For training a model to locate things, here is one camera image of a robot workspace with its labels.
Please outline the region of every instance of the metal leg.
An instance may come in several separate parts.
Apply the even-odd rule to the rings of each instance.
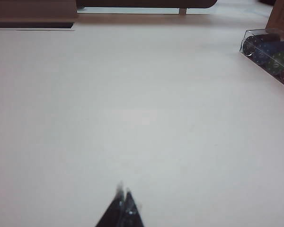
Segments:
[[[179,15],[186,15],[187,8],[179,9]]]

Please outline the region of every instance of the black object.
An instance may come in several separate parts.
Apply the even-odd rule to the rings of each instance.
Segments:
[[[209,8],[217,0],[77,0],[77,7]]]
[[[130,192],[126,195],[120,227],[143,227],[140,214]]]
[[[124,192],[119,187],[96,227],[144,227],[132,194],[128,192],[124,201]]]
[[[71,28],[72,26],[72,22],[0,22],[0,28]]]
[[[271,6],[275,5],[275,1],[276,0],[260,0],[260,2],[271,5]]]
[[[277,42],[280,41],[279,34],[252,35],[249,36],[243,44],[243,53],[246,56],[251,56],[256,51],[256,46],[262,42]]]
[[[120,220],[124,211],[124,192],[118,188],[115,198],[105,211],[96,227],[119,227]]]

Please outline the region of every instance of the white table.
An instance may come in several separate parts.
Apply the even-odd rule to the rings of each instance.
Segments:
[[[0,31],[0,227],[284,227],[284,86],[239,53],[270,7]]]

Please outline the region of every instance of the clear plastic case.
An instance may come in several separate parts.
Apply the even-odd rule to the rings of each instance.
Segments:
[[[284,32],[247,30],[240,52],[284,84]]]

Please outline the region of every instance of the dark panel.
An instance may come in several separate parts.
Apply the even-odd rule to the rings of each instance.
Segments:
[[[77,0],[78,7],[209,8],[217,0]]]
[[[0,22],[0,28],[71,28],[73,23],[43,23],[43,22]]]

